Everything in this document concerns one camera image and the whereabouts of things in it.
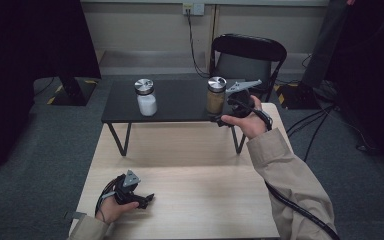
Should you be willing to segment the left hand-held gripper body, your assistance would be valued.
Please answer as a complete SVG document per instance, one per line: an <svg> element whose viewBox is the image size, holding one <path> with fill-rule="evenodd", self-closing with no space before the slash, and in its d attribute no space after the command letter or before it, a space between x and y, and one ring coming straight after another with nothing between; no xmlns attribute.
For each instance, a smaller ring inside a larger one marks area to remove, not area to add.
<svg viewBox="0 0 384 240"><path fill-rule="evenodd" d="M134 194L134 190L139 182L140 178L132 170L128 170L125 174L118 176L114 188L116 202L119 205L140 202L141 197Z"/></svg>

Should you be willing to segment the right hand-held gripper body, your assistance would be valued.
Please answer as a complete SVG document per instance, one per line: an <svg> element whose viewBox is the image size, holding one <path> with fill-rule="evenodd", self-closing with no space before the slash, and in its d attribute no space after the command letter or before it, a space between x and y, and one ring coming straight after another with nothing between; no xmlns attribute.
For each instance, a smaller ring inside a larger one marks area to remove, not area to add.
<svg viewBox="0 0 384 240"><path fill-rule="evenodd" d="M232 108L232 115L238 118L247 117L255 107L254 100L251 98L249 89L260 85L261 80L235 82L226 90L229 94L227 104Z"/></svg>

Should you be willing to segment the glass jar with brown powder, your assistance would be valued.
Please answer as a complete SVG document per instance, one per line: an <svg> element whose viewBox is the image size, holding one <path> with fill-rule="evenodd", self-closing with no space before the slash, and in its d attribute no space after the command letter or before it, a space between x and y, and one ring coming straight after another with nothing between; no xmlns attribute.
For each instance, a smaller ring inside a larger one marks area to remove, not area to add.
<svg viewBox="0 0 384 240"><path fill-rule="evenodd" d="M206 110L210 114L219 114L223 110L227 81L223 77L212 77L207 82Z"/></svg>

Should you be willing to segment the black metal-legged shelf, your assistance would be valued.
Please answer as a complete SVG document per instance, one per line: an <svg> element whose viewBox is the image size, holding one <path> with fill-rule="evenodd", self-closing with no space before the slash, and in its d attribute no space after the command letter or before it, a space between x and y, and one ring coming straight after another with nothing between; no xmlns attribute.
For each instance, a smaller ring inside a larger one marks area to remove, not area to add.
<svg viewBox="0 0 384 240"><path fill-rule="evenodd" d="M210 121L210 116L216 114L210 114L206 110L208 80L152 80L157 112L148 117L143 116L139 110L134 87L137 80L115 82L101 121L108 127L112 127L115 123L132 126L134 123L144 122ZM238 79L226 81L226 90L235 82L245 82ZM225 91L223 110L219 114L233 116L232 108L227 104L228 96L229 94Z"/></svg>

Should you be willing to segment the glass jar with white powder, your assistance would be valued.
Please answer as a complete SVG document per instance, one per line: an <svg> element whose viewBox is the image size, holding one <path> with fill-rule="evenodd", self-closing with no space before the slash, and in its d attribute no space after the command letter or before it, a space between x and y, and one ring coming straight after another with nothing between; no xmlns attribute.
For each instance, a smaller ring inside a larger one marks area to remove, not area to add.
<svg viewBox="0 0 384 240"><path fill-rule="evenodd" d="M157 112L154 83L150 79L139 79L134 83L140 113L153 116Z"/></svg>

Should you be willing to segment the person's left hand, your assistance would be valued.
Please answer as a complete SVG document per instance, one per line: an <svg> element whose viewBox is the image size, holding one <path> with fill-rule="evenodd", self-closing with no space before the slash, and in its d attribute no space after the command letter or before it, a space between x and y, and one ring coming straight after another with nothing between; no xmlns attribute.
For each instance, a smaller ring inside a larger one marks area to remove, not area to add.
<svg viewBox="0 0 384 240"><path fill-rule="evenodd" d="M103 200L95 218L110 225L120 218L124 213L136 209L139 206L138 202L130 202L128 204L119 205L113 196Z"/></svg>

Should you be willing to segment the person's right hand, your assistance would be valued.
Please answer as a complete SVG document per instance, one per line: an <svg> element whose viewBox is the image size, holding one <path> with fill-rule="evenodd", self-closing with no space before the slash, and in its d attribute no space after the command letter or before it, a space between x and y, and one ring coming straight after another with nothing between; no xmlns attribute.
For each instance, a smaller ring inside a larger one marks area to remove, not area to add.
<svg viewBox="0 0 384 240"><path fill-rule="evenodd" d="M255 113L250 113L245 118L237 118L229 115L223 115L221 120L227 124L236 125L241 128L242 132L250 140L260 138L261 136L272 135L271 131L267 130L266 123L260 119Z"/></svg>

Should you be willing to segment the black folding chair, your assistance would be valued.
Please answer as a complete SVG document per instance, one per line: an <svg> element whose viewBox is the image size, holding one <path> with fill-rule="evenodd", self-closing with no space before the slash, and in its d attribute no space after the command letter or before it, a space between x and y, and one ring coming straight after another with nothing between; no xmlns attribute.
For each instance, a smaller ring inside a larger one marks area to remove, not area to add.
<svg viewBox="0 0 384 240"><path fill-rule="evenodd" d="M285 47L272 39L222 34L211 44L209 74L225 79L261 80L250 92L268 102L279 70L287 57Z"/></svg>

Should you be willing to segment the black stand base yellow stripes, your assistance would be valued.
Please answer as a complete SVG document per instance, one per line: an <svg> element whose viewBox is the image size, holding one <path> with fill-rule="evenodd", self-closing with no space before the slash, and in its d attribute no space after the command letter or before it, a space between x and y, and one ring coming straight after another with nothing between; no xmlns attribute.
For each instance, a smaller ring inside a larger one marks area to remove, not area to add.
<svg viewBox="0 0 384 240"><path fill-rule="evenodd" d="M313 89L305 84L276 85L275 92L281 106L285 109L319 109Z"/></svg>
<svg viewBox="0 0 384 240"><path fill-rule="evenodd" d="M60 81L48 105L86 106L98 84L97 80L76 77L62 77Z"/></svg>

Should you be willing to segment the grey tape strip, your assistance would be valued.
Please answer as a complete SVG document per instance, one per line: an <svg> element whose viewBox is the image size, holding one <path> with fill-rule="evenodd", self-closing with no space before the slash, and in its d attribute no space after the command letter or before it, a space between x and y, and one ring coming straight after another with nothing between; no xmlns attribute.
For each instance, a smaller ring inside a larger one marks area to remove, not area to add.
<svg viewBox="0 0 384 240"><path fill-rule="evenodd" d="M82 212L66 212L63 216L63 219L71 222L74 219L79 220L82 216L84 216L84 213Z"/></svg>

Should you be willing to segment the dark curtain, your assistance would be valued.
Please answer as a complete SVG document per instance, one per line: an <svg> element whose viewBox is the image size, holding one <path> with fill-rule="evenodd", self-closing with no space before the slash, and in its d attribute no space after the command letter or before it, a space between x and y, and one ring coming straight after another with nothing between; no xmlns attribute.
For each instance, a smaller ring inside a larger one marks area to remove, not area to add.
<svg viewBox="0 0 384 240"><path fill-rule="evenodd" d="M349 8L327 77L384 155L384 0Z"/></svg>
<svg viewBox="0 0 384 240"><path fill-rule="evenodd" d="M33 83L58 77L74 101L78 77L101 77L80 0L0 0L0 166L34 104Z"/></svg>

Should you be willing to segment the grey stand post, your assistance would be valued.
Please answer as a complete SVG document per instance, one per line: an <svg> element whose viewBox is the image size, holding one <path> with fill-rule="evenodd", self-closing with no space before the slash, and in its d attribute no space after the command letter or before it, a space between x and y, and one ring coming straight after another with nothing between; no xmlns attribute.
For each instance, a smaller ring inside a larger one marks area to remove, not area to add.
<svg viewBox="0 0 384 240"><path fill-rule="evenodd" d="M329 68L348 11L347 0L329 0L326 14L301 83L318 88Z"/></svg>

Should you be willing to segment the white wall socket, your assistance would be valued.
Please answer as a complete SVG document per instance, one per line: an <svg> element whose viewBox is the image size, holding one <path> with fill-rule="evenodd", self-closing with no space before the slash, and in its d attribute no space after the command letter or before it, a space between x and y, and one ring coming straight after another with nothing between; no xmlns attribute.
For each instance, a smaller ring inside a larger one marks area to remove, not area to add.
<svg viewBox="0 0 384 240"><path fill-rule="evenodd" d="M183 3L182 13L186 16L203 16L205 5L203 3Z"/></svg>

